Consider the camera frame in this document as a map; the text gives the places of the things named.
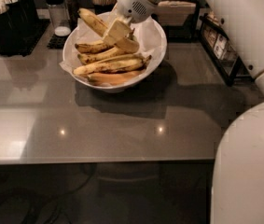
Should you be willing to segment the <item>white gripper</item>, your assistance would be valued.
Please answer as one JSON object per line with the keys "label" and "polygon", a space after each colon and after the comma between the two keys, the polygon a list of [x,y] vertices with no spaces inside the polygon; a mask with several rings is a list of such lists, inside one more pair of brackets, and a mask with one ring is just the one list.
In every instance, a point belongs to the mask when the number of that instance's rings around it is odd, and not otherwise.
{"label": "white gripper", "polygon": [[132,31],[131,23],[145,21],[161,0],[117,0],[109,14],[109,26],[103,35],[107,45],[121,46]]}

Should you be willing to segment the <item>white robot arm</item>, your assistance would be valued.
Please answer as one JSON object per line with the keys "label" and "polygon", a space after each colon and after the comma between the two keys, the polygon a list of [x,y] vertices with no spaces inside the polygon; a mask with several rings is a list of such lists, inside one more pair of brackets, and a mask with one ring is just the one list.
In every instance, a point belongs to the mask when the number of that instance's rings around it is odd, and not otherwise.
{"label": "white robot arm", "polygon": [[159,188],[110,191],[99,224],[264,224],[264,77],[185,86],[168,102],[177,101],[224,120],[213,160],[161,162]]}

